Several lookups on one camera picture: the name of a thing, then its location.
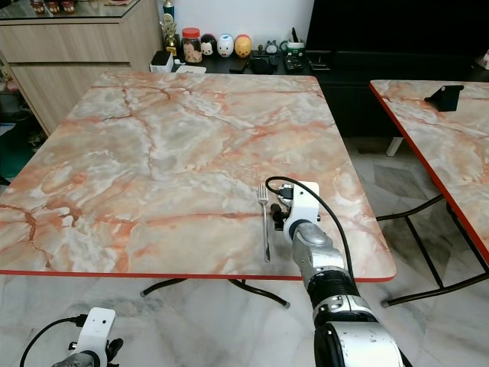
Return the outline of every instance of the glass jar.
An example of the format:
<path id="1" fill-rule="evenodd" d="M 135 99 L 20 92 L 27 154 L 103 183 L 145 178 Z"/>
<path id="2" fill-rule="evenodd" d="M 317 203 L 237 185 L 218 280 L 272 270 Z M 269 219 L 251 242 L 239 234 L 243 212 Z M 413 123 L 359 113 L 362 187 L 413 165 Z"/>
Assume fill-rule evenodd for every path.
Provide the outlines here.
<path id="1" fill-rule="evenodd" d="M 199 63 L 202 61 L 200 30 L 198 28 L 184 28 L 182 30 L 182 45 L 187 63 Z"/>

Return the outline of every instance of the wooden cabinet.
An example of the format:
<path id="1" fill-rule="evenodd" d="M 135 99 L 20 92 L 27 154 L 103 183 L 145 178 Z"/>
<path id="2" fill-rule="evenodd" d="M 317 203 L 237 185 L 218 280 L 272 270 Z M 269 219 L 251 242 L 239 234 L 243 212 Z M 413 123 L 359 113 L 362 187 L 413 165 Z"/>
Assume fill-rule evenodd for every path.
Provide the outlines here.
<path id="1" fill-rule="evenodd" d="M 163 46 L 154 0 L 133 0 L 126 10 L 101 0 L 96 13 L 88 8 L 94 5 L 79 3 L 79 17 L 73 18 L 6 18 L 15 10 L 27 14 L 29 0 L 9 5 L 10 13 L 8 7 L 0 10 L 0 56 L 47 134 L 100 75 L 148 71 Z M 121 15 L 107 16 L 116 12 Z"/>

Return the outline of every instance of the marble floor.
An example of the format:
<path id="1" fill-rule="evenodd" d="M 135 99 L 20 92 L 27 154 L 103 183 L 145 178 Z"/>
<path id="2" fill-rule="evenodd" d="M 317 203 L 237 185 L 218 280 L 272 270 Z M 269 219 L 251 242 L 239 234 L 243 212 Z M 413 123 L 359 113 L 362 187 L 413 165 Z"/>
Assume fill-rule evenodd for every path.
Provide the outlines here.
<path id="1" fill-rule="evenodd" d="M 376 215 L 410 209 L 438 194 L 403 143 L 385 156 L 388 140 L 346 140 Z M 481 271 L 441 202 L 413 217 L 443 281 Z M 397 265 L 394 280 L 360 284 L 360 292 L 415 367 L 489 363 L 489 284 L 383 308 L 381 301 L 434 287 L 434 280 L 402 219 L 381 223 Z M 146 298 L 152 279 L 0 276 L 0 366 L 17 366 L 28 341 L 61 317 L 91 307 L 117 313 L 112 338 L 125 341 L 121 367 L 313 366 L 313 322 L 301 282 L 250 281 L 291 302 L 289 310 L 227 281 L 188 280 Z M 34 345 L 28 366 L 51 366 L 67 355 L 79 329 L 55 326 Z"/>

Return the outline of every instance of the red table edge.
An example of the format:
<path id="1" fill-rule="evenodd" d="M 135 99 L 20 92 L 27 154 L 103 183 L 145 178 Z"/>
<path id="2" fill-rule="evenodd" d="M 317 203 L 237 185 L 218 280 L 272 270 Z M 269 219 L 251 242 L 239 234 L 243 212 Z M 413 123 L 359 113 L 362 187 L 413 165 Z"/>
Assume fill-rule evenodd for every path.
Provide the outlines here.
<path id="1" fill-rule="evenodd" d="M 375 86 L 372 84 L 371 81 L 369 82 L 368 85 L 370 86 L 371 91 L 377 97 L 377 99 L 379 100 L 379 102 L 381 103 L 381 105 L 384 107 L 384 109 L 387 112 L 387 114 L 390 116 L 390 118 L 392 119 L 392 121 L 396 124 L 397 128 L 403 134 L 403 137 L 406 139 L 406 141 L 410 145 L 411 149 L 413 149 L 414 154 L 419 158 L 419 160 L 423 164 L 424 168 L 428 171 L 429 176 L 435 182 L 435 185 L 441 191 L 441 193 L 445 197 L 446 201 L 449 202 L 449 204 L 452 207 L 453 211 L 455 212 L 455 214 L 457 214 L 457 217 L 460 220 L 460 223 L 463 225 L 463 227 L 465 228 L 465 230 L 470 235 L 472 241 L 474 242 L 474 244 L 479 249 L 479 252 L 481 253 L 481 255 L 484 258 L 484 260 L 487 261 L 487 262 L 489 262 L 489 249 L 487 249 L 486 245 L 482 242 L 482 240 L 478 236 L 477 232 L 475 232 L 475 229 L 472 227 L 472 225 L 470 224 L 470 222 L 468 221 L 468 219 L 465 217 L 464 213 L 461 211 L 461 209 L 458 206 L 458 204 L 453 200 L 452 195 L 450 195 L 450 193 L 446 189 L 445 185 L 443 185 L 443 182 L 438 178 L 438 176 L 436 175 L 435 171 L 429 165 L 428 161 L 423 157 L 423 155 L 419 151 L 419 149 L 416 146 L 416 144 L 414 144 L 414 141 L 411 140 L 410 136 L 407 134 L 406 130 L 404 130 L 403 126 L 400 124 L 400 122 L 397 119 L 397 117 L 390 110 L 390 108 L 386 104 L 386 102 L 384 102 L 384 99 L 379 94 L 379 92 L 375 89 Z"/>
<path id="2" fill-rule="evenodd" d="M 71 271 L 28 271 L 0 270 L 5 275 L 35 275 L 46 277 L 74 278 L 165 278 L 165 279 L 250 279 L 257 281 L 301 281 L 302 277 L 292 275 L 239 275 L 239 274 L 161 274 L 161 273 L 89 273 Z M 359 283 L 381 283 L 391 281 L 396 275 L 387 278 L 355 278 Z"/>

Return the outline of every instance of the white wall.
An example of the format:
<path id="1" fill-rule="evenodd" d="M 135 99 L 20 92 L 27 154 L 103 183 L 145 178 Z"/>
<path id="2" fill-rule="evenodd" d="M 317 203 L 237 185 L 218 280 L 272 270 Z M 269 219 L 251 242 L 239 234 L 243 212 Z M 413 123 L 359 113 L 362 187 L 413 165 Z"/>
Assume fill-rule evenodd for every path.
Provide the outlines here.
<path id="1" fill-rule="evenodd" d="M 157 0 L 162 12 L 163 2 Z M 244 33 L 251 37 L 253 48 L 290 34 L 292 27 L 302 39 L 307 38 L 314 0 L 174 0 L 176 31 L 197 27 L 200 34 L 217 38 L 222 33 L 232 37 Z"/>

